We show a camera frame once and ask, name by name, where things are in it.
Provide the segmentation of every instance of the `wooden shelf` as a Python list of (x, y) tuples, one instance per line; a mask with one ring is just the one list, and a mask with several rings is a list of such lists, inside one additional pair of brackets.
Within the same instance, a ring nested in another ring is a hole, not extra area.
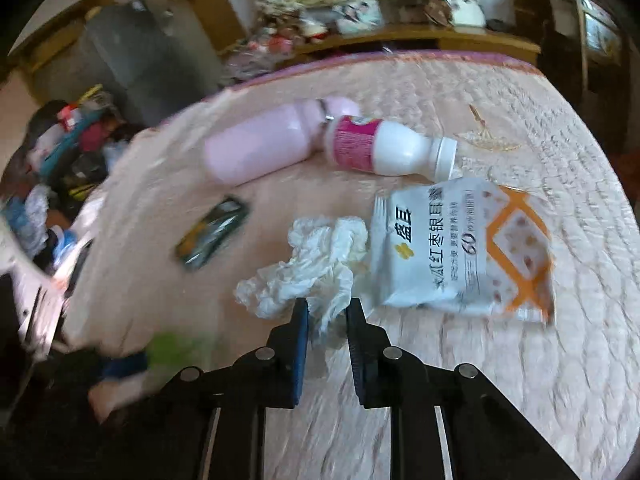
[(492, 32), (480, 27), (443, 28), (431, 25), (387, 25), (362, 34), (332, 34), (320, 43), (307, 43), (295, 49), (295, 57), (288, 64), (305, 62), (310, 55), (352, 44), (379, 41), (436, 40), (441, 50), (469, 50), (473, 52), (495, 52), (536, 64), (540, 46), (529, 40)]

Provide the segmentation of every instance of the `teal cloth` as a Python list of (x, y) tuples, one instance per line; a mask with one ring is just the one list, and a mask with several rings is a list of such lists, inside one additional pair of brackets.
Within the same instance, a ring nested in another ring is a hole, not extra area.
[(93, 112), (89, 112), (87, 115), (82, 118), (82, 120), (76, 124), (76, 127), (71, 130), (68, 134), (62, 137), (60, 143), (55, 147), (55, 149), (49, 153), (49, 156), (42, 161), (40, 165), (40, 177), (43, 181), (47, 181), (51, 171), (56, 167), (56, 164), (60, 160), (60, 156), (66, 152), (66, 150), (74, 147), (78, 144), (78, 139), (82, 132), (84, 132), (89, 126), (100, 120), (100, 117), (103, 114), (103, 110), (96, 110)]

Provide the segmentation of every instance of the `yellow flower logo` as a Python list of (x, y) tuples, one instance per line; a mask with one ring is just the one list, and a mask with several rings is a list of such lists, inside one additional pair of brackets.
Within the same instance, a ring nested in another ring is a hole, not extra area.
[(398, 251), (398, 254), (400, 254), (400, 257), (403, 260), (408, 260), (414, 255), (414, 252), (411, 250), (411, 247), (409, 247), (405, 242), (402, 242), (400, 245), (396, 245), (394, 247), (396, 248), (396, 251)]

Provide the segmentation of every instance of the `white plastic bottle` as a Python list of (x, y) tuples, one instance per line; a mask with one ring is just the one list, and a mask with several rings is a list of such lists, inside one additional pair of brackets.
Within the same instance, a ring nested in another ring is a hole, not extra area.
[(359, 113), (355, 102), (340, 96), (285, 104), (210, 136), (204, 161), (219, 184), (238, 186), (305, 160), (322, 149), (327, 121)]
[(336, 118), (324, 134), (327, 159), (341, 168), (399, 176), (417, 173), (433, 182), (449, 180), (458, 142), (425, 137), (382, 119)]

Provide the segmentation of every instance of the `red clothing item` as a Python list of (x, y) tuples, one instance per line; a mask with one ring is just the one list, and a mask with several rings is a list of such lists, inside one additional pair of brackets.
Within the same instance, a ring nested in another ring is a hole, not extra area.
[(83, 152), (97, 152), (109, 137), (109, 132), (101, 123), (94, 123), (80, 135), (79, 144)]

